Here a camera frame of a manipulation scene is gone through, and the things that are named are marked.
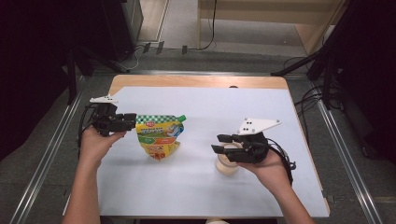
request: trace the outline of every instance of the snack bag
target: snack bag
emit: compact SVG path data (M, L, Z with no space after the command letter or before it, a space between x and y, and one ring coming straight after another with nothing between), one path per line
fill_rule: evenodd
M171 155L180 145L176 139L184 131L185 119L184 115L138 115L135 128L140 146L157 161Z

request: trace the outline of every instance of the gray floor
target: gray floor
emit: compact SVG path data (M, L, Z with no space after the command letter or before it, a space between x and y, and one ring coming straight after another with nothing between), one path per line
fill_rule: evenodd
M264 76L265 73L282 69L284 62L292 56L294 54L288 51L274 55L265 51L262 54L253 54L189 50L187 54L182 55L180 50L165 49L157 55L156 49L151 49L145 54L140 50L136 53L139 59L138 66L132 70L132 73L145 74L147 73L145 70L162 70L184 71L188 74L193 74L191 71L239 72ZM131 55L122 64L132 68L137 61L135 56ZM91 97L107 94L111 80L116 75L99 63L95 64L95 68L94 76L85 78L84 88L79 89L82 95L76 114L66 130L25 223L60 223L62 220L64 205L77 165L76 137L79 117ZM286 76L294 102L301 100L311 88L311 83L304 78L305 72L306 68L302 67L293 72L295 75ZM66 91L39 122L26 143L0 162L0 223L9 223L12 219L22 194L35 174L50 139L67 109L67 97ZM332 113L363 181L375 199L375 206L383 223L396 223L395 165L389 161L373 161L365 158L346 116L338 110L332 110ZM367 223L359 198L351 185L319 109L313 107L307 111L306 119L311 153L331 209L329 218L317 219L316 222ZM284 223L284 220L279 218L278 222ZM132 223L132 220L117 219L116 223Z

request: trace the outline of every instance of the table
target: table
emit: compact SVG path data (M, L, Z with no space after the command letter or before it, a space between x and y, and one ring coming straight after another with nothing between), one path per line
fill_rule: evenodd
M311 216L329 215L284 78L119 75L109 93L120 101L117 113L184 114L187 120L180 147L162 161L146 154L134 130L113 145L98 170L102 216L282 217L255 175L240 168L225 176L215 168L210 145L219 133L235 133L245 116L282 121L264 134L297 162L293 188Z
M306 53L311 54L336 22L344 3L345 0L218 0L216 20L293 23ZM213 19L214 7L214 0L198 0L198 49L201 19Z

